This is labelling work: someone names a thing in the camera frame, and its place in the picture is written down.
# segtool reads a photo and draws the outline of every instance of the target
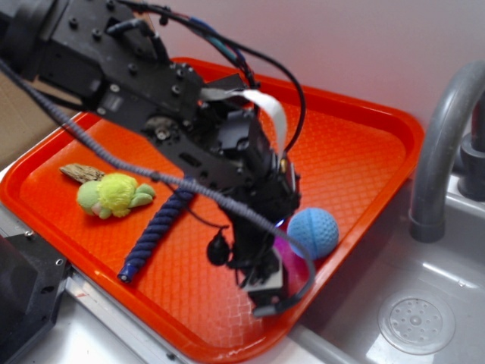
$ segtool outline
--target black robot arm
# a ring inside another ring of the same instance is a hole
[[[158,35],[123,2],[4,0],[0,57],[23,78],[38,77],[87,111],[142,134],[186,175],[267,220],[276,224],[298,208],[299,178],[286,153],[278,158],[270,147],[257,110],[240,98],[201,101],[202,89],[221,82],[206,84],[189,64],[170,60]],[[245,87],[238,77],[226,84]],[[241,271],[256,306],[284,299],[274,237],[225,212],[233,246],[211,242],[209,260]]]

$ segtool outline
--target tray rim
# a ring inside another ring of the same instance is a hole
[[[223,67],[216,64],[209,64],[203,61],[197,61],[192,58],[178,58],[177,61],[186,61],[190,63],[196,70],[198,68],[212,71],[215,74],[229,74],[234,73],[234,70],[228,67]],[[289,102],[295,105],[294,95],[296,92],[293,90],[290,84],[285,81],[277,80],[272,77],[258,76],[258,79],[263,85],[262,90],[267,93],[274,93],[274,90],[278,90],[278,93],[284,92],[282,101]],[[409,114],[403,111],[389,108],[386,106],[374,104],[372,102],[362,101],[360,99],[354,99],[348,96],[341,96],[336,93],[315,89],[312,87],[304,87],[305,95],[308,98],[308,109],[312,110],[312,106],[315,106],[316,101],[321,102],[325,100],[323,107],[333,108],[337,107],[337,114],[327,113],[328,115],[337,116],[338,118],[344,118],[348,120],[355,113],[364,113],[372,116],[374,127],[380,130],[385,130],[395,135],[401,140],[405,147],[406,157],[404,162],[400,165],[397,172],[388,180],[386,186],[376,195],[376,198],[371,203],[364,213],[357,220],[355,225],[350,229],[348,234],[341,240],[340,245],[342,249],[338,249],[332,254],[325,265],[322,265],[318,270],[315,284],[312,286],[308,294],[302,299],[299,305],[293,309],[278,316],[277,319],[280,325],[273,326],[273,330],[269,331],[264,340],[260,340],[250,346],[242,347],[240,350],[235,350],[234,347],[223,348],[213,347],[207,344],[200,337],[188,332],[189,330],[182,326],[177,320],[171,319],[170,315],[164,315],[161,318],[160,315],[155,315],[149,307],[144,307],[142,313],[137,312],[144,322],[153,322],[152,320],[162,320],[161,327],[164,328],[162,334],[159,329],[154,328],[161,336],[167,339],[182,353],[195,360],[201,360],[203,362],[240,362],[270,349],[273,345],[279,342],[287,333],[291,327],[296,323],[296,320],[301,316],[309,304],[313,301],[316,295],[323,289],[325,282],[331,277],[331,275],[339,268],[345,258],[350,254],[355,245],[359,242],[361,237],[367,229],[371,226],[372,222],[377,218],[380,212],[384,209],[387,203],[393,198],[400,187],[405,183],[410,173],[414,170],[418,156],[424,138],[424,132],[421,125]],[[77,115],[76,121],[80,126],[89,128],[102,118],[97,115],[81,114]],[[0,200],[5,206],[10,209],[19,218],[27,218],[29,221],[26,223],[34,230],[42,230],[42,216],[38,216],[35,212],[25,210],[23,203],[20,203],[20,199],[15,192],[19,193],[20,189],[15,191],[12,187],[14,179],[19,177],[26,177],[32,171],[35,171],[45,159],[40,158],[39,155],[54,152],[59,150],[60,144],[63,146],[70,143],[72,137],[67,135],[63,130],[55,131],[51,136],[48,136],[43,142],[32,148],[29,152],[21,156],[17,162],[15,162],[9,171],[6,173],[2,183],[0,184]],[[57,240],[58,235],[51,233],[43,234],[43,237],[47,240]],[[70,260],[76,262],[84,261],[89,265],[89,258],[83,256],[75,249],[70,249]],[[120,286],[118,282],[113,281],[110,277],[104,274],[88,275],[91,279],[99,284],[103,289],[106,285],[110,287],[109,292],[116,300],[120,300],[128,309],[134,312],[135,305],[133,302],[130,304],[127,301],[129,296],[131,300],[136,298],[134,292],[126,289],[126,286]]]

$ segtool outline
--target sink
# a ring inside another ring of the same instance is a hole
[[[483,363],[485,205],[448,193],[446,234],[408,232],[407,183],[299,324],[361,363]]]

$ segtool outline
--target stuffed toy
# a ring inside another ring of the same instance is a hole
[[[153,201],[155,191],[148,184],[138,186],[135,178],[121,173],[89,180],[77,191],[77,203],[88,215],[102,219],[127,216],[131,209]]]

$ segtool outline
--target white wall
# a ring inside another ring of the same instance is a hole
[[[225,36],[264,51],[305,85],[399,108],[423,125],[451,76],[469,61],[485,59],[483,0],[152,2],[199,17]],[[226,64],[180,26],[158,30],[171,57]],[[283,78],[259,61],[252,66]]]

